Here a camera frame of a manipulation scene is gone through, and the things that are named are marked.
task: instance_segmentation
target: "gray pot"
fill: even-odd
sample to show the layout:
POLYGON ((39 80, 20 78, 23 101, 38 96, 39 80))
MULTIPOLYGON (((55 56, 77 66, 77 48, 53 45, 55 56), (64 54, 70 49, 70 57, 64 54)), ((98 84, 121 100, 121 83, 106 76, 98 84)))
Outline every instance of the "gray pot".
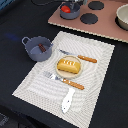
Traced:
POLYGON ((71 2, 66 2, 66 3, 63 3, 61 6, 60 6, 60 16, 64 19, 68 19, 68 20, 71 20, 71 19, 75 19, 77 18, 78 16, 80 15, 80 5, 77 4, 77 3, 74 3, 74 7, 72 8, 72 3, 71 2), (70 13, 65 13, 61 10, 61 7, 62 6, 68 6, 71 10, 70 13))
POLYGON ((34 60, 34 61, 45 61, 47 60, 51 54, 52 54, 52 46, 53 44, 50 42, 49 39, 45 38, 45 37, 33 37, 33 38, 28 38, 28 37, 24 37, 22 39, 22 43, 25 46, 25 49, 29 55, 29 57, 34 60), (46 51, 42 52, 38 46, 38 44, 42 44, 46 51))

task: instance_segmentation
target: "fork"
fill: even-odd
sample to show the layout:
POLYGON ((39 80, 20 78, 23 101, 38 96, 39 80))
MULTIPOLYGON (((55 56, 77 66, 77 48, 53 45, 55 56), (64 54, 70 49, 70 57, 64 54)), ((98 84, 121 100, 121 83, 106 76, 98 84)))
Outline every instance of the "fork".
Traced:
POLYGON ((59 77, 57 77, 55 74, 50 73, 50 72, 48 72, 48 71, 44 71, 44 72, 43 72, 43 75, 46 76, 47 78, 50 78, 50 79, 53 79, 53 80, 60 80, 60 81, 62 81, 63 83, 68 84, 68 85, 71 85, 71 86, 76 87, 76 88, 78 88, 78 89, 81 89, 81 90, 84 89, 84 86, 83 86, 83 85, 77 84, 77 83, 72 82, 72 81, 69 81, 69 80, 67 80, 67 79, 59 78, 59 77))

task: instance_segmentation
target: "burner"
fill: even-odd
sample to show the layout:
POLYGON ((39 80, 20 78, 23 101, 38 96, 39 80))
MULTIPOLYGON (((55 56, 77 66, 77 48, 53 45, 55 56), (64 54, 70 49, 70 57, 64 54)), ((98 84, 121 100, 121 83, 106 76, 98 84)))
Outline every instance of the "burner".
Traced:
POLYGON ((85 24, 95 24, 98 21, 98 17, 95 14, 86 13, 80 17, 80 20, 85 24))
POLYGON ((88 4, 88 7, 92 10, 101 10, 104 8, 104 4, 100 1, 92 1, 88 4))

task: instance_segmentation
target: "cable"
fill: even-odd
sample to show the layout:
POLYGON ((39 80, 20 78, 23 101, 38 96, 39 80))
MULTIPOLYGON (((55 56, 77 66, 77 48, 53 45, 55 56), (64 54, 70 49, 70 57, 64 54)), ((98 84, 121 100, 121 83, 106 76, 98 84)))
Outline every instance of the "cable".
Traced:
POLYGON ((53 2, 55 2, 55 1, 50 1, 50 2, 45 3, 45 4, 36 4, 36 3, 34 3, 34 2, 33 2, 33 0, 31 0, 31 2, 32 2, 34 5, 36 5, 36 6, 44 6, 44 5, 47 5, 47 4, 50 4, 50 3, 53 3, 53 2))

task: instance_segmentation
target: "pot handle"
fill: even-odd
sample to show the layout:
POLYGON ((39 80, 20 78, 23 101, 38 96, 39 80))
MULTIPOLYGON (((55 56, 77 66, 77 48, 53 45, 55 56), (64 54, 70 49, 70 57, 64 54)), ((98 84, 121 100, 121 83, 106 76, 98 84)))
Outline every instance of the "pot handle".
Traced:
POLYGON ((28 37, 24 37, 23 39, 22 39, 22 43, 25 45, 25 43, 24 43, 24 40, 25 39, 28 39, 29 41, 31 41, 31 39, 30 38, 28 38, 28 37))

